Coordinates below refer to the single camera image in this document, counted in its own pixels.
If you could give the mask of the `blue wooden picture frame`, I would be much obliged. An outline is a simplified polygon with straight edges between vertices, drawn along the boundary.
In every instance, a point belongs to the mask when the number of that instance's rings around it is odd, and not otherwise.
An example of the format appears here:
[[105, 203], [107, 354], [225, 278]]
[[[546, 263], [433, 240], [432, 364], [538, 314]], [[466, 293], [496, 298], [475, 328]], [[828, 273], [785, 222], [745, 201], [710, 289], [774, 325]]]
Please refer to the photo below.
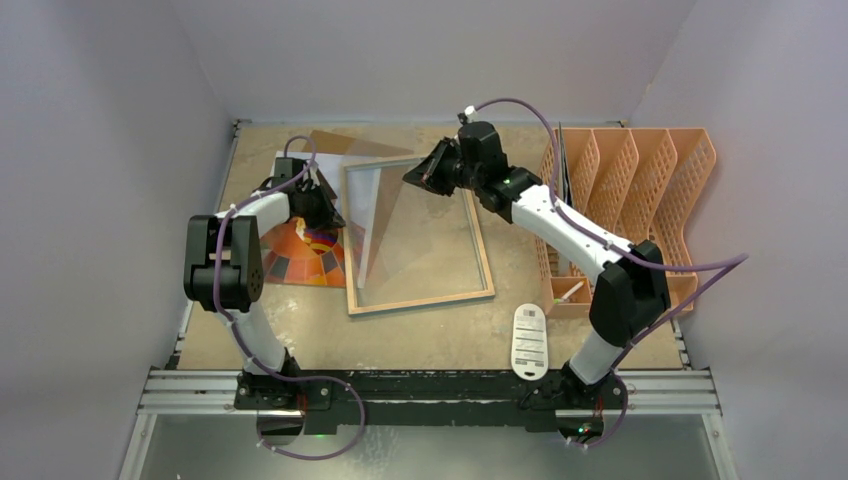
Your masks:
[[489, 300], [495, 286], [470, 192], [406, 183], [414, 155], [346, 156], [339, 206], [346, 225], [347, 312], [366, 316]]

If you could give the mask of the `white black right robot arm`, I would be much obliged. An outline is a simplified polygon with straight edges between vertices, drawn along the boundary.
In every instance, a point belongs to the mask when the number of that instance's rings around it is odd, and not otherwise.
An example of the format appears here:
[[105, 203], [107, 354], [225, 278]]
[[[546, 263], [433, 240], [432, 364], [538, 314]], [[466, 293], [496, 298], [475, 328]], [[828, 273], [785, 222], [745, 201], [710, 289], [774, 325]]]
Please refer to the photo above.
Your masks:
[[534, 173], [512, 166], [495, 127], [461, 126], [403, 176], [405, 183], [450, 196], [473, 192], [480, 204], [552, 246], [576, 265], [594, 288], [583, 345], [562, 369], [561, 392], [576, 407], [596, 399], [625, 347], [671, 305], [660, 248], [635, 244], [571, 209]]

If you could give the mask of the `hot air balloon photo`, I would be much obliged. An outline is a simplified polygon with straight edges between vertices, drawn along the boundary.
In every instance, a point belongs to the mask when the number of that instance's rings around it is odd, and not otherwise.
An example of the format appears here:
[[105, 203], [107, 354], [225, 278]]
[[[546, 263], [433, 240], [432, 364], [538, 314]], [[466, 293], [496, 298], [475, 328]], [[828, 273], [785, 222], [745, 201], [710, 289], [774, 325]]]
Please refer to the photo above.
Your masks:
[[[344, 288], [346, 259], [350, 258], [353, 278], [359, 287], [364, 285], [379, 251], [376, 203], [382, 170], [346, 166], [371, 160], [328, 153], [317, 156], [319, 169], [331, 187], [333, 205], [350, 209], [346, 228], [319, 231], [297, 217], [275, 226], [261, 239], [267, 283]], [[350, 236], [350, 248], [343, 245], [344, 231]]]

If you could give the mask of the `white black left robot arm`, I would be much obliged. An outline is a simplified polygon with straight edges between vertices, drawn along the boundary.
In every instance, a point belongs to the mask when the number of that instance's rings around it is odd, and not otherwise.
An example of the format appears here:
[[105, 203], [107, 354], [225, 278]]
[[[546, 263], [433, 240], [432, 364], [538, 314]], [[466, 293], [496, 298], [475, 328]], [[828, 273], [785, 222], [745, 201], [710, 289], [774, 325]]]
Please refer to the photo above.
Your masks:
[[291, 219], [319, 232], [345, 221], [314, 159], [283, 156], [245, 200], [187, 226], [183, 287], [187, 298], [225, 326], [242, 358], [238, 409], [294, 409], [305, 403], [307, 378], [276, 338], [260, 297], [265, 283], [261, 238]]

